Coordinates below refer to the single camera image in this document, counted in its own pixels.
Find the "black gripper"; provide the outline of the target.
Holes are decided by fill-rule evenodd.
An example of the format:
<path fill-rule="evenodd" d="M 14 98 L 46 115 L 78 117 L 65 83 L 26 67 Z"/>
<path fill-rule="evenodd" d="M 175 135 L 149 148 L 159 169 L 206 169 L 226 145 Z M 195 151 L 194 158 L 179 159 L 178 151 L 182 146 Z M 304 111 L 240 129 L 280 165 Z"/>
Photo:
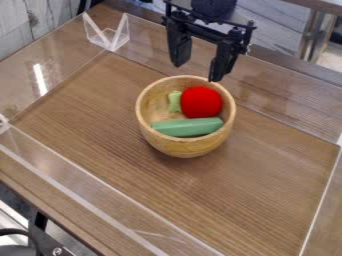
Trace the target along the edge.
<path fill-rule="evenodd" d="M 191 58 L 191 36 L 218 44 L 209 81 L 219 82 L 249 51 L 256 21 L 236 11 L 238 0 L 163 0 L 170 59 L 181 67 Z"/>

